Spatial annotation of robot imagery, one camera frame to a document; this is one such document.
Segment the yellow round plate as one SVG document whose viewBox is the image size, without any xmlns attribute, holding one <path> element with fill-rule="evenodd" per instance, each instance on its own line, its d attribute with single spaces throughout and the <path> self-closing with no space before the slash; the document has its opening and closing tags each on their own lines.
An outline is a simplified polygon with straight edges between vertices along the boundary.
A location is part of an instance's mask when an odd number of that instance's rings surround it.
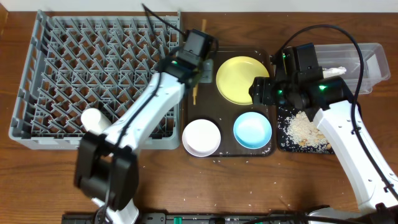
<svg viewBox="0 0 398 224">
<path fill-rule="evenodd" d="M 256 77 L 270 77 L 261 62 L 247 56 L 233 57 L 222 63 L 218 69 L 216 86 L 228 101 L 236 105 L 251 105 L 249 88 Z"/>
</svg>

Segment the light blue bowl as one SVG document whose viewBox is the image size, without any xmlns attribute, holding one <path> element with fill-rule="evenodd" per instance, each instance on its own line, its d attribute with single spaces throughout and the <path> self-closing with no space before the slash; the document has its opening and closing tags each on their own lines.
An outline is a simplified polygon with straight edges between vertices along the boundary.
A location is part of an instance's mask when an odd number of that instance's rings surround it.
<svg viewBox="0 0 398 224">
<path fill-rule="evenodd" d="M 234 122 L 233 135 L 243 147 L 260 149 L 271 141 L 271 122 L 257 112 L 243 113 Z"/>
</svg>

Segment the pink white bowl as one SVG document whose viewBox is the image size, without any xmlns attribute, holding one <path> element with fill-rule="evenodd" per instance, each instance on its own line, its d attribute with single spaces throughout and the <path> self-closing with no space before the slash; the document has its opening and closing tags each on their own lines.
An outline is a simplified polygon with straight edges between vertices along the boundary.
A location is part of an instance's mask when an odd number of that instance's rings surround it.
<svg viewBox="0 0 398 224">
<path fill-rule="evenodd" d="M 207 119 L 196 119 L 182 133 L 185 150 L 195 157 L 212 155 L 221 144 L 221 132 L 217 125 Z"/>
</svg>

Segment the white paper napkin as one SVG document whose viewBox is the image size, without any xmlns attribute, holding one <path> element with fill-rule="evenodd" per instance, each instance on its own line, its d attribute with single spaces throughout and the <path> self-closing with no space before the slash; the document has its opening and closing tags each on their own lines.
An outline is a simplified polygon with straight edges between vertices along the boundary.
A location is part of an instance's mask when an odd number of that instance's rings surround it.
<svg viewBox="0 0 398 224">
<path fill-rule="evenodd" d="M 338 68 L 324 68 L 323 69 L 323 77 L 330 78 L 335 76 L 344 75 L 346 73 L 345 67 L 338 67 Z"/>
</svg>

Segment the white paper cup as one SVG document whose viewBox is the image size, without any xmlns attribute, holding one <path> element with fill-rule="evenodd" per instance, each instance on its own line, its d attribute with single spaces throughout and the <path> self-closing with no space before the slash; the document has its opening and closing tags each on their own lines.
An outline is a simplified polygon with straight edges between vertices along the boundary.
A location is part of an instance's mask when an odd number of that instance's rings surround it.
<svg viewBox="0 0 398 224">
<path fill-rule="evenodd" d="M 88 108 L 81 114 L 81 122 L 88 132 L 101 134 L 112 125 L 111 121 L 97 108 Z"/>
</svg>

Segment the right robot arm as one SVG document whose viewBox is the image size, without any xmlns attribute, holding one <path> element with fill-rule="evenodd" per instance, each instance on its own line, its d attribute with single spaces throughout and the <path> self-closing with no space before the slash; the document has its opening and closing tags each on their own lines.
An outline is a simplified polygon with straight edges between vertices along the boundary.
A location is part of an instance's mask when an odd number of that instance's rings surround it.
<svg viewBox="0 0 398 224">
<path fill-rule="evenodd" d="M 329 213 L 307 222 L 397 223 L 397 175 L 366 129 L 357 96 L 341 75 L 325 75 L 313 43 L 272 55 L 274 77 L 256 77 L 249 87 L 255 105 L 293 107 L 306 113 L 336 154 L 354 190 L 358 218 Z"/>
</svg>

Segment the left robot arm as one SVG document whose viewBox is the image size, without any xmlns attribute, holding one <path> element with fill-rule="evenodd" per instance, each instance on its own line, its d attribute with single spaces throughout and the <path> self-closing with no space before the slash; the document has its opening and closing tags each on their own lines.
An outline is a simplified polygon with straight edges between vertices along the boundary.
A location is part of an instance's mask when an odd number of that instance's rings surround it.
<svg viewBox="0 0 398 224">
<path fill-rule="evenodd" d="M 78 148 L 74 185 L 102 204 L 91 223 L 134 223 L 139 149 L 166 113 L 200 80 L 219 49 L 216 37 L 188 30 L 185 43 L 159 60 L 156 73 L 133 105 L 111 126 L 88 131 Z"/>
</svg>

